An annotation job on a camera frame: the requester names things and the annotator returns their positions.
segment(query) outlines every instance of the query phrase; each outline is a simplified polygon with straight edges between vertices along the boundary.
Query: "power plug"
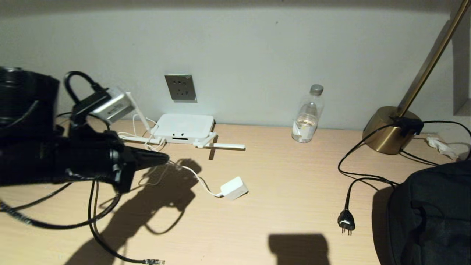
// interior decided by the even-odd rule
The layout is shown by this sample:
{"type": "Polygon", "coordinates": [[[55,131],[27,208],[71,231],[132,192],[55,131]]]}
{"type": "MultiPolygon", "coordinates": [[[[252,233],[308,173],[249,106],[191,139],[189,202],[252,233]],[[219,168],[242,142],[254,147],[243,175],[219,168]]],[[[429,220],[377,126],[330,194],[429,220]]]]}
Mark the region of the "power plug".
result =
{"type": "Polygon", "coordinates": [[[235,200],[248,192],[249,189],[240,177],[236,177],[221,186],[221,195],[229,200],[235,200]]]}

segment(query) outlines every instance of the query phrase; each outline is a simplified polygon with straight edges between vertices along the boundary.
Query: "wooden desk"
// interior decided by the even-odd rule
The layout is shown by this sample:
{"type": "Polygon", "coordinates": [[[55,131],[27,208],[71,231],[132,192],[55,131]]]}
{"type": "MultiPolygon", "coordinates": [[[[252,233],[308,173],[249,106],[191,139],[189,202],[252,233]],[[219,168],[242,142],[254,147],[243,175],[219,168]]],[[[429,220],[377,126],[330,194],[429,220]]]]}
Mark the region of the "wooden desk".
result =
{"type": "MultiPolygon", "coordinates": [[[[104,128],[93,124],[99,130],[104,128]]],[[[132,131],[129,121],[120,121],[112,128],[132,131]]],[[[218,149],[213,160],[209,160],[210,149],[191,145],[168,144],[163,152],[173,161],[191,159],[190,167],[200,172],[216,193],[236,176],[243,178],[250,192],[235,201],[218,199],[206,193],[189,172],[176,172],[169,167],[159,185],[124,195],[114,214],[98,222],[106,241],[120,248],[119,253],[134,259],[165,259],[169,265],[379,264],[372,231],[375,189],[363,183],[353,188],[350,210],[357,228],[352,236],[342,234],[337,225],[352,180],[336,167],[361,139],[360,131],[318,130],[307,144],[293,141],[290,128],[219,124],[215,131],[219,142],[244,143],[246,151],[218,149]],[[179,222],[165,232],[183,210],[179,222]]],[[[139,124],[138,133],[143,132],[139,124]]],[[[414,139],[407,150],[437,163],[450,162],[420,138],[414,139]]],[[[378,174],[396,182],[427,167],[368,147],[354,152],[344,165],[346,170],[378,174]]],[[[158,178],[163,168],[157,168],[150,178],[158,178]]],[[[136,173],[133,187],[146,172],[136,173]]],[[[379,182],[372,185],[378,189],[387,187],[379,182]]],[[[55,188],[4,187],[0,188],[0,195],[17,206],[55,188]]],[[[83,221],[87,217],[89,189],[89,182],[75,183],[24,213],[58,224],[83,221]]],[[[102,184],[99,201],[112,196],[112,189],[102,184]]],[[[380,207],[375,212],[384,212],[386,199],[379,199],[380,207]]],[[[384,230],[378,231],[376,243],[384,243],[384,230]]],[[[0,235],[0,264],[124,264],[94,242],[88,227],[44,230],[1,214],[0,235]]]]}

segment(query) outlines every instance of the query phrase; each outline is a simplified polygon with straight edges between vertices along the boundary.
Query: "wall socket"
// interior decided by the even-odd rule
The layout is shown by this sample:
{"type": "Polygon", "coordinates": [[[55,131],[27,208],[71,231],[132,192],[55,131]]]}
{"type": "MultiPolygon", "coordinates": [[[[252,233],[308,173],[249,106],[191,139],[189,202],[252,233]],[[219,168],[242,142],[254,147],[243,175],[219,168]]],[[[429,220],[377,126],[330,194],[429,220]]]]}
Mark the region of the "wall socket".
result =
{"type": "Polygon", "coordinates": [[[195,86],[191,75],[165,75],[173,100],[196,101],[195,86]]]}

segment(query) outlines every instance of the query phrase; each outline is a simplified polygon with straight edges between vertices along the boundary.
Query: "black backpack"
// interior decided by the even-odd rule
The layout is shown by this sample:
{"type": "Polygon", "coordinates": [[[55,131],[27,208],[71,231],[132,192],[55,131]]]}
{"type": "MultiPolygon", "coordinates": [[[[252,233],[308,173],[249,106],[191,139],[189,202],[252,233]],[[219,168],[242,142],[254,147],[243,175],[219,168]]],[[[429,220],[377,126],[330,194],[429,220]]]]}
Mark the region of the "black backpack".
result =
{"type": "Polygon", "coordinates": [[[415,172],[386,210],[395,265],[471,265],[471,161],[415,172]]]}

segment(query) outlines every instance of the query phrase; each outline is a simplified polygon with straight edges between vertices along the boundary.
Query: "cable plug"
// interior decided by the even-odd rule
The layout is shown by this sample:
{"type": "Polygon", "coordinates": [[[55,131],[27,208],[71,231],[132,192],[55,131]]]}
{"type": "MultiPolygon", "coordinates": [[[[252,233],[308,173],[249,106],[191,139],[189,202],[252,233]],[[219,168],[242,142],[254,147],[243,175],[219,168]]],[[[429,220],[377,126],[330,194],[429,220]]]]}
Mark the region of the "cable plug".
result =
{"type": "Polygon", "coordinates": [[[146,259],[146,263],[144,264],[165,264],[165,260],[160,259],[146,259]]]}
{"type": "Polygon", "coordinates": [[[349,236],[352,235],[352,231],[355,229],[355,220],[348,209],[345,209],[340,213],[337,223],[342,228],[342,233],[345,233],[345,230],[347,230],[349,232],[349,236]]]}

